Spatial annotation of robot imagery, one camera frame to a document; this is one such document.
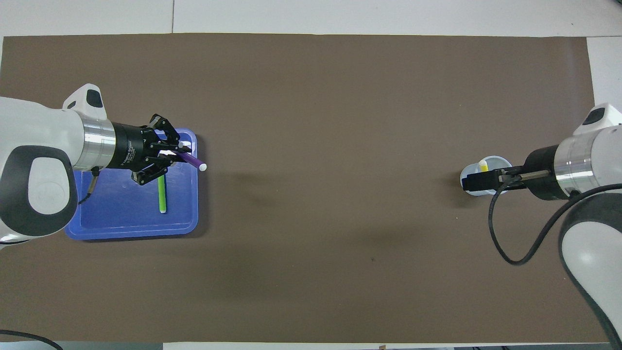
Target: marker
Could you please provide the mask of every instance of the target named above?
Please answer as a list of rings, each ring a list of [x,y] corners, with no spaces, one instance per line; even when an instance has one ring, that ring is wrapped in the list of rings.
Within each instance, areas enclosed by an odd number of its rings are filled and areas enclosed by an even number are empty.
[[[160,213],[166,213],[166,179],[164,175],[157,178],[157,197],[160,202]]]
[[[198,160],[197,158],[194,158],[190,153],[188,153],[188,152],[177,152],[177,151],[173,151],[173,152],[176,155],[180,156],[183,160],[188,162],[188,164],[190,164],[193,167],[199,169],[200,171],[205,171],[207,169],[207,164],[203,163],[202,161]]]
[[[488,171],[488,163],[486,162],[486,160],[485,160],[485,159],[482,159],[482,160],[480,161],[480,171],[481,171],[481,172]]]

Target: brown mat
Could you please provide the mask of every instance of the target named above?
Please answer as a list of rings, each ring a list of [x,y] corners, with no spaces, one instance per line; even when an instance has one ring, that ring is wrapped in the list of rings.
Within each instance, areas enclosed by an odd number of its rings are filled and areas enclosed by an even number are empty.
[[[0,252],[0,327],[53,339],[596,342],[557,253],[523,267],[458,173],[522,164],[593,105],[585,39],[167,34],[8,37],[0,94],[200,137],[197,229]],[[518,257],[561,202],[499,200]]]

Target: yellow marker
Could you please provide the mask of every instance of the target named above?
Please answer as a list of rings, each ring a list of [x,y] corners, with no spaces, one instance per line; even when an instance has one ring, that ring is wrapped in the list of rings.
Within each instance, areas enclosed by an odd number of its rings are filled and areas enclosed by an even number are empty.
[[[481,172],[488,171],[488,163],[486,162],[486,160],[485,160],[485,159],[482,159],[482,160],[480,161],[480,171],[481,171]]]

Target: blue tray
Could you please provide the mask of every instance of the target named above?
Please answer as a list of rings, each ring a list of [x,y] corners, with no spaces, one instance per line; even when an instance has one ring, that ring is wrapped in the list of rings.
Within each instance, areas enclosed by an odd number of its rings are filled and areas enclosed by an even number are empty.
[[[197,156],[197,137],[189,129],[176,129],[181,141],[189,141]],[[157,181],[139,186],[131,171],[102,169],[91,197],[78,206],[65,227],[75,240],[118,239],[159,235],[183,235],[198,223],[198,170],[188,163],[176,163],[166,174],[167,212],[161,214]],[[84,198],[91,182],[90,172],[74,172],[78,198]]]

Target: cup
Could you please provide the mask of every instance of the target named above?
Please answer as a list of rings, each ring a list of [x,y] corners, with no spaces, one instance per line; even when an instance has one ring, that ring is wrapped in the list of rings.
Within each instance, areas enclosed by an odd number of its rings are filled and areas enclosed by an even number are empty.
[[[512,164],[510,164],[510,162],[507,159],[503,157],[499,157],[499,156],[488,156],[482,160],[488,163],[488,170],[508,168],[512,166]],[[462,173],[460,173],[460,187],[462,187],[462,179],[464,179],[469,174],[476,174],[476,173],[481,173],[479,162],[473,163],[471,165],[467,165],[464,168],[464,170],[462,170]],[[470,194],[471,196],[484,196],[485,194],[493,195],[496,191],[492,189],[486,189],[484,191],[465,191],[465,192]]]

